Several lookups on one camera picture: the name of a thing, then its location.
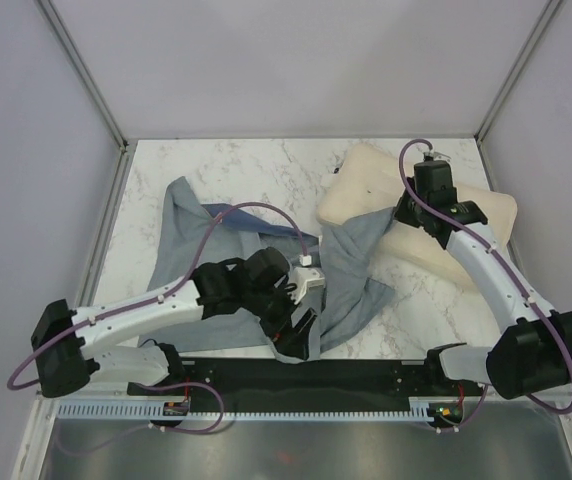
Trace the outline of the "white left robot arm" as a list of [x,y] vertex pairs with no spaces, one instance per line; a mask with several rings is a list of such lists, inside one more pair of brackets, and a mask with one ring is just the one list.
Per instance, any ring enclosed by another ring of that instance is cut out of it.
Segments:
[[174,394],[185,380],[176,349],[168,344],[139,349],[126,341],[240,310],[257,320],[282,358],[309,360],[318,311],[304,300],[324,285],[320,269],[309,263],[293,267],[267,247],[247,259],[204,263],[177,282],[133,299],[77,309],[66,300],[54,301],[31,335],[39,389],[46,398],[61,398],[91,383],[126,382]]

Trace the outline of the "shiny metal front sheet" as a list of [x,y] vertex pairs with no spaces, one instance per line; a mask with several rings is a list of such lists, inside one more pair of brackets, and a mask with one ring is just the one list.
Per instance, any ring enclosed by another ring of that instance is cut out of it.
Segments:
[[558,421],[488,407],[456,434],[405,423],[236,422],[205,436],[61,421],[45,479],[572,479]]

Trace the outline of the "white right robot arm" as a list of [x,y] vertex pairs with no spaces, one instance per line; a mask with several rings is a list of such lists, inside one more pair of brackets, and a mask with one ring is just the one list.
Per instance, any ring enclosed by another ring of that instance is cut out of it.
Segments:
[[436,361],[422,372],[426,388],[442,395],[464,380],[514,399],[572,383],[572,312],[558,312],[501,252],[480,207],[458,199],[446,161],[427,158],[413,170],[396,220],[423,229],[463,267],[500,330],[490,347],[432,350]]

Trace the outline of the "left aluminium corner post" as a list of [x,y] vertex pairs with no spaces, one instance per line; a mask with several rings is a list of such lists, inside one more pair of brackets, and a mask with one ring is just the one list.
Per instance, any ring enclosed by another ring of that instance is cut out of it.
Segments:
[[84,91],[91,100],[96,112],[99,114],[113,142],[117,145],[120,152],[125,151],[128,147],[128,140],[111,112],[104,95],[93,78],[57,6],[51,0],[36,0],[35,5],[55,36],[67,61],[70,63]]

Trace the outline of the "right aluminium corner post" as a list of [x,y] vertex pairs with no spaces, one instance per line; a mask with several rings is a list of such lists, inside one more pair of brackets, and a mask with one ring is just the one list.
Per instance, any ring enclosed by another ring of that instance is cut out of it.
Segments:
[[564,0],[547,0],[544,3],[541,12],[538,14],[526,39],[522,43],[516,58],[512,62],[499,90],[476,130],[474,138],[478,147],[480,147],[488,137],[506,102],[509,100],[530,61],[534,58],[537,49],[542,44],[547,32],[565,4],[566,1]]

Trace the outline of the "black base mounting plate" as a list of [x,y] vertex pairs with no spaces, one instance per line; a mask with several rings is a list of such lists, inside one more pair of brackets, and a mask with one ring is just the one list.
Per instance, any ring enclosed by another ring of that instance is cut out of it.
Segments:
[[285,364],[273,359],[192,358],[174,363],[175,375],[161,382],[164,396],[186,396],[200,406],[219,405],[198,383],[214,388],[225,411],[234,406],[280,412],[309,407],[356,410],[402,407],[413,398],[475,398],[482,389],[471,381],[440,377],[426,361],[318,360]]

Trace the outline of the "aluminium corner post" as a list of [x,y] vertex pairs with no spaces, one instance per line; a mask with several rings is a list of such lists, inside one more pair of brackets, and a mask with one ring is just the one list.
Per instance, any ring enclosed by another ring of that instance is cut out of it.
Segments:
[[70,63],[84,91],[91,100],[96,112],[99,114],[113,142],[117,145],[120,152],[125,151],[128,147],[128,140],[111,112],[104,95],[93,78],[57,6],[51,0],[36,0],[35,5],[55,36],[67,61]]
[[564,0],[547,0],[544,3],[541,12],[538,14],[526,39],[522,43],[516,58],[512,62],[499,90],[476,130],[474,138],[478,147],[480,147],[488,137],[506,102],[509,100],[530,61],[534,58],[537,49],[542,44],[547,32],[565,4],[566,1]]

